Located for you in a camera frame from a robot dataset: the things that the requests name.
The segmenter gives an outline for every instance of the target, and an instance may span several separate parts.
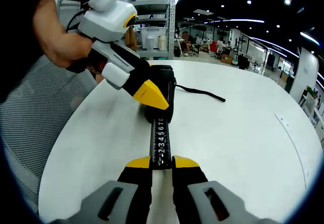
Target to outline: person sitting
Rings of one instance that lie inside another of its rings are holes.
[[[217,41],[217,44],[216,44],[216,47],[217,47],[217,53],[219,50],[223,50],[223,47],[225,46],[224,43],[224,38],[220,38],[218,41]]]
[[[190,51],[191,44],[194,44],[194,39],[187,31],[182,32],[181,38],[184,40],[181,45],[181,50],[184,53],[184,50],[187,51],[183,54],[184,56],[189,56],[188,52]]]

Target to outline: mesh chair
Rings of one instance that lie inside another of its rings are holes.
[[[51,149],[73,112],[96,86],[87,70],[58,68],[41,57],[0,105],[0,142],[26,202],[38,211],[38,191]]]

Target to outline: human hand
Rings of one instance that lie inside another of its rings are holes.
[[[74,60],[87,57],[91,51],[92,41],[78,33],[63,33],[50,40],[49,44],[41,47],[58,67],[67,68]]]
[[[44,54],[58,67],[67,68],[91,51],[91,39],[65,32],[54,0],[39,1],[33,16],[33,30]]]

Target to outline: office floor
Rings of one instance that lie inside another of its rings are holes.
[[[181,56],[181,57],[174,57],[174,59],[177,60],[189,60],[189,61],[197,61],[197,62],[202,62],[202,63],[214,63],[214,64],[220,64],[220,65],[224,65],[224,66],[231,66],[231,67],[236,67],[234,65],[231,64],[227,64],[227,63],[222,63],[220,59],[215,58],[215,57],[211,57],[208,53],[199,52],[199,56]]]

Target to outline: cardboard box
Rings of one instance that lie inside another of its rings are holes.
[[[222,63],[227,63],[227,64],[232,64],[233,57],[232,56],[229,56],[229,55],[226,55],[226,54],[222,54],[221,62]]]

